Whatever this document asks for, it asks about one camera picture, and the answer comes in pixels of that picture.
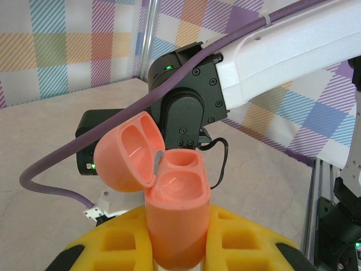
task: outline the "yellow foam insert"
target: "yellow foam insert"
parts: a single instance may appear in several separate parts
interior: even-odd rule
[[[65,249],[78,244],[85,249],[71,271],[157,271],[144,206],[99,225]]]
[[[290,239],[226,209],[212,206],[203,271],[293,271],[277,243]]]
[[[211,206],[202,271],[293,271],[277,243],[288,238],[226,209]],[[71,271],[157,271],[144,206],[101,224],[67,248],[85,249]]]

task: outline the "plaid backdrop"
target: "plaid backdrop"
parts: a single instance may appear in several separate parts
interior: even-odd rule
[[[162,0],[149,65],[195,41],[230,33],[293,0]],[[224,122],[306,164],[319,157],[343,167],[355,123],[347,62],[288,82],[231,110]]]
[[[1,1],[0,108],[131,78],[140,9],[135,0]]]
[[[162,0],[148,66],[194,41],[229,33],[294,0]],[[139,74],[147,0],[4,0],[0,108]],[[225,123],[298,160],[346,161],[355,88],[346,62],[232,110]]]

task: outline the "purple cable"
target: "purple cable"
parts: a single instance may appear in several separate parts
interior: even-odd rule
[[[287,7],[281,8],[271,14],[269,14],[271,21],[275,21],[286,17],[292,13],[301,11],[305,8],[311,7],[315,4],[324,2],[326,0],[302,0],[296,3],[293,3]],[[195,56],[193,56],[188,62],[186,62],[180,69],[178,69],[168,80],[166,80],[163,84],[158,86],[156,89],[151,91],[149,94],[136,101],[132,105],[128,106],[126,109],[117,113],[110,119],[105,122],[99,124],[97,127],[91,129],[87,133],[77,137],[76,139],[70,141],[63,147],[53,151],[48,154],[44,158],[40,159],[30,167],[28,167],[19,178],[20,184],[23,188],[28,189],[30,191],[39,192],[43,194],[52,194],[52,195],[60,195],[67,196],[69,198],[75,199],[82,204],[84,204],[87,208],[92,208],[94,204],[85,198],[83,195],[76,193],[71,190],[62,189],[53,186],[40,185],[32,181],[32,179],[44,172],[48,168],[56,165],[60,161],[68,158],[69,156],[77,153],[81,149],[86,146],[92,144],[102,136],[104,136],[108,131],[115,128],[116,126],[122,124],[124,121],[130,119],[136,114],[142,112],[145,108],[149,107],[155,101],[159,100],[163,97],[167,92],[169,92],[177,83],[183,79],[188,72],[191,72],[192,69],[197,66],[204,58],[207,56],[214,54],[216,51],[220,50],[224,46],[229,43],[241,38],[250,32],[253,32],[261,27],[266,25],[265,18],[259,18],[254,22],[245,25],[236,31],[220,38],[219,40],[213,42],[211,45],[201,50]]]

